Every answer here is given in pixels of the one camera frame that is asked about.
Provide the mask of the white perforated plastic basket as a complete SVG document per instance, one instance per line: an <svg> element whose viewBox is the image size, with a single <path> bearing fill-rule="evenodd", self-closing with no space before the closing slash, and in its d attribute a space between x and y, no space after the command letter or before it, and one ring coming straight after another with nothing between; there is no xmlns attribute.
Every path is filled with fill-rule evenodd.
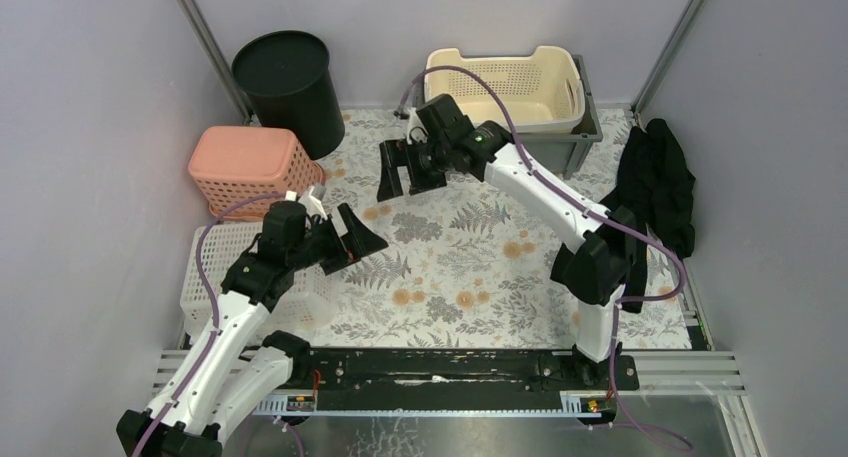
<svg viewBox="0 0 848 457"><path fill-rule="evenodd" d="M261 224L234 223L214 226L201 249L201 263L212 289L219 293L226 271L259 232ZM316 329L332 322L338 310L338 293L332 289L333 279L319 266L299 271L294 282L279 300L269 318L248 341L258 345L269 334L282 330L310 339ZM184 313L184 331L195 341L211 318L211 305L196 266L192 250L187 264L180 297Z"/></svg>

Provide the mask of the large black cylindrical container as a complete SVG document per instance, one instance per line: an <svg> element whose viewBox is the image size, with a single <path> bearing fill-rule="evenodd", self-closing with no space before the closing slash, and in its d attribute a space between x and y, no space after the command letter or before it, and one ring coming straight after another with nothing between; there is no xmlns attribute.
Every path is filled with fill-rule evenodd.
<svg viewBox="0 0 848 457"><path fill-rule="evenodd" d="M341 144L345 124L320 38L298 30L257 37L239 50L231 71L260 124L293 132L311 159Z"/></svg>

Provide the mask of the cream perforated plastic basket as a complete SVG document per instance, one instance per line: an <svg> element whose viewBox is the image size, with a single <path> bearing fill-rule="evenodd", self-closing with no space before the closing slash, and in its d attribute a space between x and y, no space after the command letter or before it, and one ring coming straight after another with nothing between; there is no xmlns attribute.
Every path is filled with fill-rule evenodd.
<svg viewBox="0 0 848 457"><path fill-rule="evenodd" d="M451 95L472 122L496 121L505 125L503 113L483 85L468 75L451 71L464 68L488 84L505 105L520 133L570 132L583 119L586 95L577 62L563 48L539 46L529 56L465 57L457 48L433 51L426 67L443 69L424 78L424 97Z"/></svg>

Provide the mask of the pink perforated plastic basket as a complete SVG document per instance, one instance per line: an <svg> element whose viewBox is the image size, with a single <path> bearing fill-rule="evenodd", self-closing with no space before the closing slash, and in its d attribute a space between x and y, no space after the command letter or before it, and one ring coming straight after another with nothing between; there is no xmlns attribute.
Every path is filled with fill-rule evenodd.
<svg viewBox="0 0 848 457"><path fill-rule="evenodd" d="M296 135L279 128L214 126L198 141L188 173L217 215L260 194L298 194L326 182L325 171Z"/></svg>

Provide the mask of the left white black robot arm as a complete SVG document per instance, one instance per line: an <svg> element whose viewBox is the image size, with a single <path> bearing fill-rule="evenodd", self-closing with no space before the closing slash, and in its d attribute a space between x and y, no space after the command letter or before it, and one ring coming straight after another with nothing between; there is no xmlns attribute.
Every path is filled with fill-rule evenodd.
<svg viewBox="0 0 848 457"><path fill-rule="evenodd" d="M143 411L128 410L116 432L129 456L219 456L230 432L274 389L318 382L309 343L275 331L236 376L248 341L294 284L319 266L326 275L386 249L348 204L323 217L300 202L273 203L260 232L210 296L211 317L173 377Z"/></svg>

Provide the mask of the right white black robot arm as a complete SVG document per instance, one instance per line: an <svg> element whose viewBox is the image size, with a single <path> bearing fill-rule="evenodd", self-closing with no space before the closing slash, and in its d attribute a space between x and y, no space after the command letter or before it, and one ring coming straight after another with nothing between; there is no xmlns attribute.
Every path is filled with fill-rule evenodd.
<svg viewBox="0 0 848 457"><path fill-rule="evenodd" d="M415 115L424 140L402 138L379 145L378 201L404 194L400 169L408 172L411 195L446 186L447 172L456 171L504 192L533 213L561 243L550 278L577 299L582 315L575 379L589 389L601 387L614 370L614 305L636 260L634 215L586 199L540 166L510 130L491 120L473 123L447 94L431 99Z"/></svg>

